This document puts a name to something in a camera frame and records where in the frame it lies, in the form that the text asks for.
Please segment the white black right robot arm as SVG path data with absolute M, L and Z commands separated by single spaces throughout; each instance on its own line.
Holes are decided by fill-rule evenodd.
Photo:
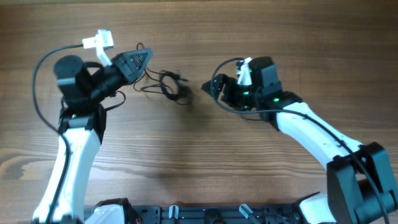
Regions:
M 397 183 L 387 151 L 363 144 L 316 115 L 301 97 L 285 91 L 270 57 L 234 58 L 234 77 L 216 69 L 202 85 L 226 111 L 257 114 L 296 140 L 326 170 L 326 193 L 298 203 L 305 223 L 389 221 L 397 210 Z

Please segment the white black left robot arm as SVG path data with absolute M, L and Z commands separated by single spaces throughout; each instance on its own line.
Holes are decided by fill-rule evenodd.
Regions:
M 49 184 L 32 223 L 83 223 L 84 202 L 93 160 L 98 153 L 109 109 L 101 104 L 122 86 L 132 85 L 152 58 L 150 48 L 117 54 L 110 65 L 60 58 L 53 72 L 62 92 L 58 154 Z

